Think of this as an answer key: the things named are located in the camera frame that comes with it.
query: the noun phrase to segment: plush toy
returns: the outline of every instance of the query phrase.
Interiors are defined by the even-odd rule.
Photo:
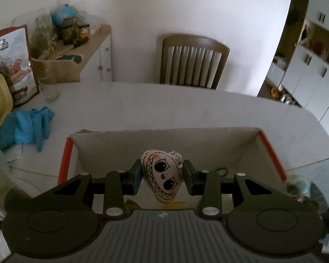
[[[146,151],[141,157],[144,179],[161,203],[176,196],[183,180],[182,156],[178,152]]]

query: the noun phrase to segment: wooden chair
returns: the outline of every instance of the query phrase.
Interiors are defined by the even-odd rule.
[[[169,55],[172,53],[171,48],[174,48],[172,60],[168,62]],[[162,43],[160,83],[165,84],[166,79],[168,81],[167,71],[169,71],[170,67],[169,84],[207,88],[212,68],[215,61],[218,61],[215,57],[221,53],[210,87],[211,89],[216,89],[229,51],[230,49],[227,46],[207,37],[194,35],[172,35],[166,37]]]

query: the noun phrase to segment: white table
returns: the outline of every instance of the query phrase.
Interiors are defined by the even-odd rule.
[[[24,144],[22,158],[10,163],[50,175],[53,182],[59,174],[66,138],[82,129],[258,127],[264,130],[284,169],[329,158],[329,137],[316,118],[304,109],[279,102],[173,85],[112,82],[55,86],[61,95],[56,102],[47,103],[40,94],[20,108],[47,105],[55,112],[43,150],[38,152],[34,145]]]

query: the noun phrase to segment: toy ear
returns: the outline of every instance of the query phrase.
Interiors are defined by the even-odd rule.
[[[179,152],[173,151],[173,152],[170,152],[168,154],[171,154],[171,155],[174,156],[174,160],[175,160],[178,168],[182,168],[183,167],[182,155]]]

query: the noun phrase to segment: blue glove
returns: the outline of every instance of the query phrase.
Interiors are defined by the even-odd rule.
[[[14,143],[35,141],[37,150],[41,151],[43,139],[50,136],[50,120],[54,115],[48,107],[11,112],[0,128],[0,149],[9,148]]]

